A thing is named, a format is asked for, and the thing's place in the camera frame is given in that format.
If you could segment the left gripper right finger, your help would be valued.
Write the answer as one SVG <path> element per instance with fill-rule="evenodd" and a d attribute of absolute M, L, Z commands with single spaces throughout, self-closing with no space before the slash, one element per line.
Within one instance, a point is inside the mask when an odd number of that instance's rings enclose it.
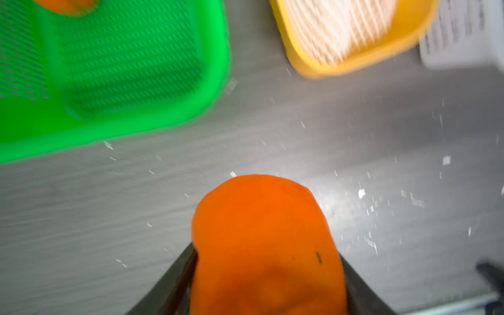
<path fill-rule="evenodd" d="M 349 315 L 397 315 L 342 256 Z"/>

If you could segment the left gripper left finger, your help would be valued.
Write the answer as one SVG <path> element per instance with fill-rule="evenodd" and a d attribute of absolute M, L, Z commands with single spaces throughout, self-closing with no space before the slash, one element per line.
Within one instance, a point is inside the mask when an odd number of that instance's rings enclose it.
<path fill-rule="evenodd" d="M 127 315 L 189 315 L 198 254 L 189 244 L 155 286 Z"/>

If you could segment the netted orange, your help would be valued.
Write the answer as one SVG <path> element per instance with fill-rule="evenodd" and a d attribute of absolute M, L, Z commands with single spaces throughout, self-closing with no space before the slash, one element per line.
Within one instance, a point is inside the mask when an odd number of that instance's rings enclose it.
<path fill-rule="evenodd" d="M 99 0 L 34 0 L 43 8 L 67 17 L 82 17 L 93 12 L 100 4 Z"/>
<path fill-rule="evenodd" d="M 191 314 L 346 314 L 341 258 L 312 192 L 270 175 L 231 178 L 192 220 Z"/>

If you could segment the green plastic basket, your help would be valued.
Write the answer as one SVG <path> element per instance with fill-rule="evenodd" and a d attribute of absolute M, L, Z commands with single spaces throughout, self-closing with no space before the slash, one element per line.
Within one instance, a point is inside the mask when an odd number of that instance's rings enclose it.
<path fill-rule="evenodd" d="M 1 2 L 1 163 L 172 129 L 231 66 L 223 1 L 99 1 L 85 16 Z"/>

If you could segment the white perforated plastic basket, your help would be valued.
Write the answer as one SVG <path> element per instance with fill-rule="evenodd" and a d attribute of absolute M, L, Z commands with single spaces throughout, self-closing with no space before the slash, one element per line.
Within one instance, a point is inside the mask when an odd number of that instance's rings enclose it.
<path fill-rule="evenodd" d="M 440 1 L 419 51 L 428 69 L 495 66 L 502 72 L 503 1 Z"/>

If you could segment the yellow plastic tray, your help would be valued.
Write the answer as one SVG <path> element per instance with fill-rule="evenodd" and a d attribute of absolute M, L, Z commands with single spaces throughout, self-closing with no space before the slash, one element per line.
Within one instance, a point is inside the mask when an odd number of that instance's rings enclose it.
<path fill-rule="evenodd" d="M 301 49 L 295 39 L 285 3 L 270 2 L 290 64 L 300 75 L 311 80 L 346 75 L 409 51 L 426 36 L 437 13 L 438 4 L 438 1 L 399 1 L 387 35 L 370 46 L 351 53 L 342 63 L 326 66 L 316 62 Z"/>

